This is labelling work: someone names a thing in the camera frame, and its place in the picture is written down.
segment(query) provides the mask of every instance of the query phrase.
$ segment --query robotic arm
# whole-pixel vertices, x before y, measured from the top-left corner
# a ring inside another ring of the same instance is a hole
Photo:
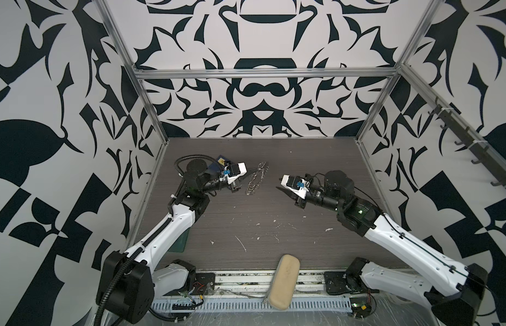
[[[447,326],[474,323],[488,277],[482,267],[465,266],[402,229],[379,207],[355,196],[353,181],[342,171],[326,173],[323,186],[313,184],[315,176],[284,175],[277,188],[302,209],[310,202],[334,211],[343,226],[392,252],[421,275],[356,258],[345,272],[350,289],[388,291],[430,308]]]
[[[186,160],[191,161],[184,172],[179,163]],[[215,163],[212,166],[218,171],[208,169],[204,160]],[[171,195],[165,218],[125,253],[113,251],[106,257],[96,296],[99,309],[95,326],[100,325],[104,309],[134,324],[150,309],[155,297],[176,289],[187,294],[194,282],[195,266],[176,260],[164,269],[155,271],[155,268],[177,238],[204,213],[210,203],[207,193],[223,188],[237,192],[240,183],[256,171],[248,171],[244,163],[220,164],[206,155],[183,156],[175,161],[175,169],[182,181]]]

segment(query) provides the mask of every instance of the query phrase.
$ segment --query green tray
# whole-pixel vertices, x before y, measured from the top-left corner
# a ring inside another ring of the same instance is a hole
[[[188,241],[188,235],[189,235],[189,229],[184,231],[184,233],[182,233],[180,235],[180,237],[177,238],[177,240],[168,249],[168,252],[184,252],[184,248],[186,247],[186,242]]]

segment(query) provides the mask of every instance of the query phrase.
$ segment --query black and white patterned wall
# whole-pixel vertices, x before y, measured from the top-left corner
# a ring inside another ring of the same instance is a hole
[[[411,63],[506,158],[506,1],[448,0]],[[394,218],[489,271],[476,321],[506,324],[506,190],[431,109],[400,79],[363,144]]]
[[[89,0],[0,1],[0,325],[83,325],[161,145]]]
[[[424,0],[109,0],[139,69],[392,67]],[[169,137],[355,136],[384,78],[148,80]]]

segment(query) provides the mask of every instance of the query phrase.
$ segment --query abstract pattern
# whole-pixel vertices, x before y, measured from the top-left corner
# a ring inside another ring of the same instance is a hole
[[[393,217],[428,245],[489,272],[478,323],[506,323],[506,190],[401,78],[363,140]]]
[[[448,0],[409,63],[506,158],[506,0]]]
[[[109,0],[140,69],[393,66],[423,0]]]
[[[385,77],[147,80],[169,137],[355,136]]]
[[[83,325],[161,146],[90,0],[0,1],[0,325]]]

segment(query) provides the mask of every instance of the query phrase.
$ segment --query chain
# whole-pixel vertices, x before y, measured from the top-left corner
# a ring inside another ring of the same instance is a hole
[[[246,189],[246,195],[250,195],[260,186],[265,173],[269,170],[268,162],[262,162],[258,165],[255,172],[251,174],[251,180],[249,181]]]

